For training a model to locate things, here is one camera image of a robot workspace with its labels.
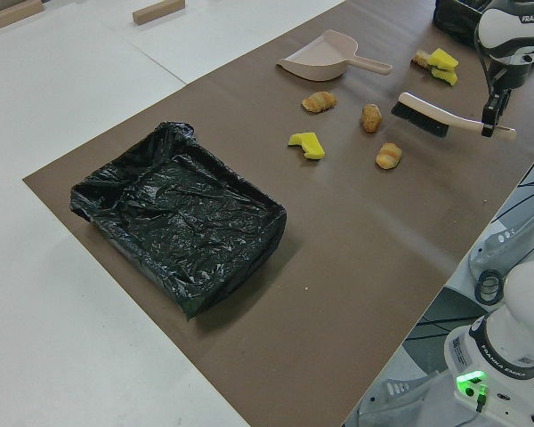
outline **dustpan handle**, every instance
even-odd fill
[[[378,62],[377,60],[369,60],[356,55],[349,58],[347,62],[349,65],[353,65],[354,67],[364,68],[368,71],[382,74],[384,76],[390,74],[393,69],[393,67],[389,64],[384,64],[383,62]]]

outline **brush handle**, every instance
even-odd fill
[[[378,62],[377,60],[369,60],[367,58],[362,58],[361,56],[353,55],[351,58],[346,60],[348,65],[353,65],[354,67],[364,68],[368,71],[372,71],[382,76],[390,74],[393,70],[393,67],[389,64],[384,64],[383,62]]]
[[[411,93],[402,93],[398,101],[414,109],[415,111],[420,112],[421,114],[425,114],[426,116],[443,123],[444,125],[454,126],[477,133],[481,133],[482,128],[484,127],[482,122],[455,116],[454,114],[451,114],[444,109],[440,109],[429,102],[420,100]],[[513,140],[516,138],[516,131],[510,127],[495,126],[493,135],[499,136],[506,140]]]

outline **green light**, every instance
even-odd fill
[[[456,378],[458,390],[466,395],[466,389],[472,384],[479,383],[482,379],[486,378],[486,374],[482,371],[473,371],[469,374],[463,374]]]

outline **black bristles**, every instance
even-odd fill
[[[408,107],[406,104],[401,102],[398,102],[393,106],[392,114],[409,120],[412,124],[420,129],[423,129],[424,131],[427,131],[435,136],[439,136],[440,138],[443,138],[445,135],[447,135],[447,131],[449,130],[449,125],[445,125],[441,122],[438,122],[434,118],[430,118],[429,116],[420,113],[419,111],[415,111],[411,107]]]

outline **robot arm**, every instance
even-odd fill
[[[482,134],[491,136],[511,91],[524,84],[534,64],[534,1],[492,1],[482,13],[475,43],[489,87]],[[490,57],[488,68],[481,49]]]

